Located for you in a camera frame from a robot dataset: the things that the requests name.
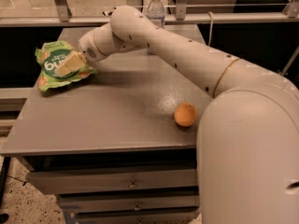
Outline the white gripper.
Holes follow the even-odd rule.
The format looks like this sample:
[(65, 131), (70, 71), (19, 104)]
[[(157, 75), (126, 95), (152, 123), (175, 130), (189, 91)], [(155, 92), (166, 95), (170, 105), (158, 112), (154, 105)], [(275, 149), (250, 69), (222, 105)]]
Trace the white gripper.
[(54, 73), (58, 77), (64, 77), (72, 72), (78, 71), (86, 64), (86, 59), (92, 63), (104, 60), (107, 56), (95, 45), (94, 32), (86, 33), (78, 41), (79, 51), (71, 51), (67, 57), (55, 68)]

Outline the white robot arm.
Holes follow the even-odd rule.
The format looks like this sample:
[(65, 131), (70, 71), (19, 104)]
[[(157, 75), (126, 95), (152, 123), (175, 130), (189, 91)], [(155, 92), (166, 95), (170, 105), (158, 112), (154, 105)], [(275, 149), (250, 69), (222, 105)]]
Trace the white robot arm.
[(285, 77), (153, 24), (134, 7), (78, 41), (91, 62), (148, 48), (212, 99), (197, 133), (203, 224), (299, 224), (299, 90)]

